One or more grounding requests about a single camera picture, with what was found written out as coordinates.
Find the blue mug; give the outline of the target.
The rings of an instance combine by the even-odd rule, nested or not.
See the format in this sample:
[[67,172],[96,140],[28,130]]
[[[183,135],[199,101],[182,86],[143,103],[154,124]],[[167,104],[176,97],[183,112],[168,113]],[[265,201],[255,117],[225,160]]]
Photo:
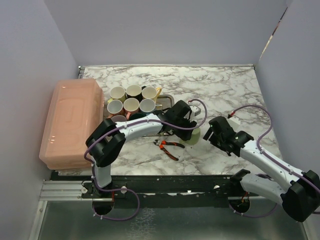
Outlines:
[[162,105],[157,105],[154,100],[146,98],[139,103],[139,110],[144,116],[147,116],[157,110],[160,110],[161,106]]

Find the black glossy mug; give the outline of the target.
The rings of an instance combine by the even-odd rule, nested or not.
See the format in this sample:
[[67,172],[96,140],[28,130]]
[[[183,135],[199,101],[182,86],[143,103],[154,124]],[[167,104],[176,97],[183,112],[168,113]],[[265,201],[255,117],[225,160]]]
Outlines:
[[146,86],[140,86],[140,85],[130,85],[127,87],[125,93],[127,98],[135,98],[138,101],[141,101],[143,99],[142,90],[145,89]]

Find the yellow mug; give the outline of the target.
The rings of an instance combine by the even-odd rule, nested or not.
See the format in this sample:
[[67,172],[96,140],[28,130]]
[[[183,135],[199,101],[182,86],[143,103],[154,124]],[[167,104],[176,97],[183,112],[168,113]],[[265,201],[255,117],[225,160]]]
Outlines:
[[151,99],[154,102],[157,101],[157,98],[159,97],[159,95],[162,92],[162,88],[161,87],[152,87],[152,86],[147,86],[142,90],[142,98],[143,99]]

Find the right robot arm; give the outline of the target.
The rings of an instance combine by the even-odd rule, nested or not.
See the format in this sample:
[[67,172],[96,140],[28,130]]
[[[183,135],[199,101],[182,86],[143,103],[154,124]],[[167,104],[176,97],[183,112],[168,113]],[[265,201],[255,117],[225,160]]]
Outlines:
[[235,132],[224,116],[209,121],[204,140],[226,152],[243,158],[271,179],[260,178],[248,170],[233,175],[229,189],[240,196],[254,193],[282,206],[295,221],[304,222],[320,206],[320,177],[312,170],[304,172],[261,148],[244,131]]

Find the dark teal mug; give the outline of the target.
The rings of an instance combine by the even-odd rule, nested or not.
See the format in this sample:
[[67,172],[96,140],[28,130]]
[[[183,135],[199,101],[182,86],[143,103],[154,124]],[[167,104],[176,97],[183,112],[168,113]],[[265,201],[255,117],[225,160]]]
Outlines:
[[132,120],[137,120],[137,119],[140,119],[140,118],[143,118],[145,117],[145,115],[143,113],[140,113],[140,112],[137,112],[137,113],[134,113],[132,114],[130,117],[129,117],[129,121],[132,121]]

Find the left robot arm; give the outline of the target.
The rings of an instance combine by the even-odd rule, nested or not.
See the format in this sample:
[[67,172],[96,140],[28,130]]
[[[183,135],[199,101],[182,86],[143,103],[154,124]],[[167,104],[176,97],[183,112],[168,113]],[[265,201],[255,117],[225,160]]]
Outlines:
[[125,143],[162,132],[171,132],[183,141],[190,140],[193,130],[200,127],[192,119],[192,113],[191,106],[180,100],[167,110],[155,110],[138,119],[103,120],[85,142],[84,158],[91,162],[94,193],[101,198],[110,193],[111,164]]

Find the green mug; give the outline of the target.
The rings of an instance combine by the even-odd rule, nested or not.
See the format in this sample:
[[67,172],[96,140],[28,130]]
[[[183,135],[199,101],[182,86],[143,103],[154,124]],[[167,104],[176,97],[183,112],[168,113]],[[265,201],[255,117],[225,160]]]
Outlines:
[[200,140],[200,137],[201,137],[201,129],[196,128],[192,131],[191,138],[189,140],[184,141],[184,140],[180,139],[179,143],[183,144],[183,145],[193,146],[198,143],[198,141]]

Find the yellow-green faceted mug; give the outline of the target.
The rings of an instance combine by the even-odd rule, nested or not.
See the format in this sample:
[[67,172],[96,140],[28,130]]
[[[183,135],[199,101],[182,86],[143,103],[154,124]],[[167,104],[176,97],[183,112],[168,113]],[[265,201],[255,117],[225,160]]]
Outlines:
[[113,87],[110,91],[109,91],[109,100],[107,101],[107,103],[109,104],[111,101],[113,100],[119,100],[122,103],[125,102],[125,100],[127,99],[126,97],[126,90],[122,87],[122,86],[116,86]]

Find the lilac wavy-pattern mug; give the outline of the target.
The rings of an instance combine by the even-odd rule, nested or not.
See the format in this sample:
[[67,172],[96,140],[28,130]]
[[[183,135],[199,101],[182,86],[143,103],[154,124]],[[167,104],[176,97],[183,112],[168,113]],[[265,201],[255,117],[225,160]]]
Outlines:
[[115,115],[113,117],[111,117],[111,120],[113,122],[126,122],[127,118],[124,115]]

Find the salmon pink mug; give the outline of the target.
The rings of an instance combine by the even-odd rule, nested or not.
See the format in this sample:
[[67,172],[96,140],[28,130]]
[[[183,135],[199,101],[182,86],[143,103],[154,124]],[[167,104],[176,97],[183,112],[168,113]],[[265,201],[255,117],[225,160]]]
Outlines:
[[125,114],[123,103],[118,99],[114,99],[108,103],[107,111],[109,118],[119,115],[123,116]]

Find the light pink mug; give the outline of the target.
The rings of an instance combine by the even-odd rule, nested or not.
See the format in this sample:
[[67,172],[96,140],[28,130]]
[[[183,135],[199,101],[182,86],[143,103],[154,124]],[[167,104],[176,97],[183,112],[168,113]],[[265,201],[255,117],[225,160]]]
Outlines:
[[123,103],[125,117],[129,120],[130,116],[138,113],[140,110],[140,102],[136,98],[128,98]]

